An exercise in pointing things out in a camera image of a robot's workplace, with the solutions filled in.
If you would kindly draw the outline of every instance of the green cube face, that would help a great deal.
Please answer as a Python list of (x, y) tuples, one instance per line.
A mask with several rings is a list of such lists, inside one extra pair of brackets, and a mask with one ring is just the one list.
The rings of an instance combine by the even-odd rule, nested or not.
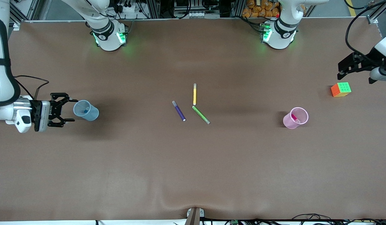
[(348, 82), (338, 83), (338, 87), (339, 87), (340, 93), (350, 93), (350, 92), (352, 92)]

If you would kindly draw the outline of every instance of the pink marker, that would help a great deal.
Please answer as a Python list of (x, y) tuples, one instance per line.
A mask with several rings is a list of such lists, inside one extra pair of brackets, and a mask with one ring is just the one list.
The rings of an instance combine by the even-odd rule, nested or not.
[(297, 123), (301, 123), (300, 120), (294, 115), (292, 114), (292, 118), (294, 121), (296, 121)]

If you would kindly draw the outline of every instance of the blue marker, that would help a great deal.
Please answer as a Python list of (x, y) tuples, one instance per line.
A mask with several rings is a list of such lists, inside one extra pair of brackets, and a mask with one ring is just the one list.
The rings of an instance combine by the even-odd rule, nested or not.
[(172, 101), (172, 104), (173, 106), (175, 107), (176, 111), (178, 112), (180, 118), (182, 119), (182, 121), (186, 121), (186, 118), (185, 116), (183, 115), (182, 111), (180, 110), (179, 106), (176, 104), (175, 101)]

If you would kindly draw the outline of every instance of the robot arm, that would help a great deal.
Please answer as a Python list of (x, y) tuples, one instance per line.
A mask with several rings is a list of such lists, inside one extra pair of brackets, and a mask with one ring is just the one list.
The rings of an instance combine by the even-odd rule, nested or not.
[(366, 57), (353, 52), (338, 64), (338, 80), (349, 73), (370, 71), (368, 82), (386, 81), (386, 37), (377, 43)]
[[(73, 7), (93, 30), (97, 45), (103, 50), (113, 51), (126, 44), (126, 26), (110, 20), (105, 13), (109, 0), (63, 0)], [(50, 101), (38, 101), (31, 96), (20, 96), (20, 88), (11, 73), (8, 50), (8, 26), (10, 0), (0, 0), (0, 120), (14, 124), (19, 132), (25, 133), (34, 123), (35, 131), (47, 127), (63, 127), (74, 121), (61, 118), (61, 108), (66, 102), (77, 102), (66, 93), (51, 93)]]
[(19, 85), (11, 73), (8, 51), (9, 1), (0, 1), (0, 106), (13, 103), (20, 94)]
[(301, 4), (319, 5), (329, 0), (279, 0), (282, 6), (280, 17), (276, 21), (265, 22), (267, 30), (262, 34), (262, 40), (270, 47), (284, 49), (293, 41), (296, 28), (303, 17)]

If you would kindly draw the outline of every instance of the cable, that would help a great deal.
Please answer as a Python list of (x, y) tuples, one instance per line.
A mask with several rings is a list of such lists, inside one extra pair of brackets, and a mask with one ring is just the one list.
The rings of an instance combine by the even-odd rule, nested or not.
[(32, 76), (28, 76), (28, 75), (19, 75), (19, 76), (16, 76), (14, 78), (18, 78), (18, 77), (29, 77), (29, 78), (34, 78), (34, 79), (37, 79), (37, 80), (45, 81), (44, 84), (42, 84), (38, 88), (36, 88), (36, 92), (34, 93), (34, 97), (32, 97), (30, 92), (17, 80), (18, 84), (30, 95), (30, 97), (32, 97), (33, 100), (37, 100), (37, 95), (39, 94), (40, 88), (43, 87), (44, 85), (50, 83), (50, 81), (48, 81), (48, 80), (44, 80), (42, 78), (32, 77)]
[(317, 213), (300, 214), (300, 215), (295, 216), (295, 217), (292, 218), (292, 219), (295, 219), (295, 218), (300, 217), (300, 216), (311, 216), (311, 217), (308, 218), (308, 219), (311, 219), (311, 218), (314, 217), (314, 216), (317, 216), (318, 219), (321, 219), (321, 217), (324, 217), (324, 218), (327, 218), (327, 219), (331, 219), (331, 218), (328, 217), (328, 216), (320, 215), (320, 214), (317, 214)]
[(245, 21), (246, 23), (248, 23), (250, 25), (250, 27), (255, 30), (257, 33), (263, 33), (262, 31), (260, 30), (257, 30), (255, 27), (253, 27), (253, 25), (256, 25), (256, 26), (259, 26), (260, 24), (258, 23), (254, 23), (254, 22), (250, 22), (247, 18), (244, 18), (244, 17), (241, 17), (241, 16), (235, 16), (237, 18), (240, 18), (241, 20)]
[(349, 8), (352, 8), (352, 9), (363, 9), (363, 8), (366, 8), (365, 6), (363, 6), (363, 7), (353, 7), (353, 6), (349, 5), (347, 0), (343, 0), (343, 1), (346, 4), (346, 6), (348, 6)]
[(219, 6), (216, 6), (216, 7), (211, 7), (210, 5), (206, 6), (206, 5), (204, 4), (204, 0), (201, 0), (201, 5), (202, 5), (205, 9), (207, 9), (207, 10), (216, 10), (216, 9), (219, 9)]
[(221, 13), (219, 13), (219, 14), (222, 15), (222, 14), (226, 14), (226, 13), (230, 13), (230, 10), (227, 11), (227, 12), (221, 12)]
[(179, 19), (183, 19), (184, 17), (186, 17), (189, 12), (190, 12), (190, 9), (192, 8), (192, 2), (190, 0), (187, 0), (188, 1), (188, 4), (186, 6), (186, 13), (184, 14), (183, 17), (180, 17)]
[(347, 27), (347, 30), (346, 30), (346, 36), (345, 36), (345, 42), (346, 42), (346, 45), (347, 47), (349, 47), (352, 51), (354, 51), (355, 53), (357, 53), (360, 57), (364, 57), (365, 59), (367, 59), (368, 61), (372, 62), (373, 64), (375, 65), (379, 65), (379, 63), (375, 62), (374, 60), (370, 59), (368, 56), (364, 55), (363, 53), (361, 53), (359, 50), (355, 49), (354, 47), (352, 47), (350, 44), (349, 44), (349, 41), (348, 41), (348, 37), (349, 37), (349, 31), (350, 31), (350, 28), (352, 27), (354, 21), (357, 20), (357, 18), (359, 18), (362, 14), (364, 14), (365, 12), (369, 11), (370, 9), (372, 8), (375, 8), (377, 6), (380, 6), (382, 4), (385, 4), (386, 3), (386, 0), (385, 1), (382, 1), (380, 3), (377, 3), (373, 6), (369, 6), (367, 7), (366, 9), (364, 9), (363, 11), (361, 11), (359, 14), (357, 14), (356, 17), (353, 18), (353, 20), (349, 23), (349, 26)]
[(118, 7), (117, 8), (115, 8), (115, 6), (118, 6), (117, 4), (115, 4), (115, 6), (114, 6), (114, 4), (113, 4), (113, 2), (112, 1), (110, 1), (110, 3), (111, 3), (111, 6), (114, 8), (114, 11), (115, 11), (115, 13), (119, 16), (119, 19), (121, 19), (120, 18), (120, 13), (119, 13), (119, 11), (118, 11)]
[(32, 95), (30, 94), (30, 92), (17, 80), (17, 83), (23, 88), (23, 90), (25, 90), (26, 91), (26, 93), (33, 99), (33, 100), (35, 100), (33, 97), (32, 97)]
[(144, 11), (144, 8), (142, 6), (142, 3), (140, 2), (140, 0), (136, 0), (136, 3), (137, 5), (139, 6), (140, 10), (142, 10), (142, 13), (143, 15), (147, 18), (147, 19), (150, 19), (150, 17), (146, 14), (146, 12)]
[(86, 0), (86, 2), (89, 3), (89, 5), (90, 5), (91, 7), (93, 7), (94, 10), (96, 10), (101, 16), (103, 16), (103, 17), (108, 17), (108, 15), (106, 16), (106, 15), (101, 14), (101, 12), (98, 11), (98, 10), (96, 9), (96, 7), (94, 7), (88, 0)]
[(135, 22), (135, 19), (132, 20), (132, 24), (130, 25), (127, 34), (130, 34), (130, 32), (132, 31), (132, 26), (133, 26), (133, 23), (134, 23), (134, 22)]
[(264, 18), (264, 19), (266, 19), (266, 20), (268, 20), (268, 21), (272, 21), (272, 22), (276, 22), (277, 20), (271, 20), (270, 18), (267, 18), (267, 17), (257, 17), (257, 18)]
[(170, 17), (171, 17), (172, 19), (174, 19), (174, 18), (176, 18), (176, 17), (175, 17), (175, 15), (171, 12), (171, 9), (172, 9), (171, 2), (172, 2), (172, 1), (173, 1), (173, 0), (169, 0), (167, 8), (168, 8), (168, 13), (169, 13)]

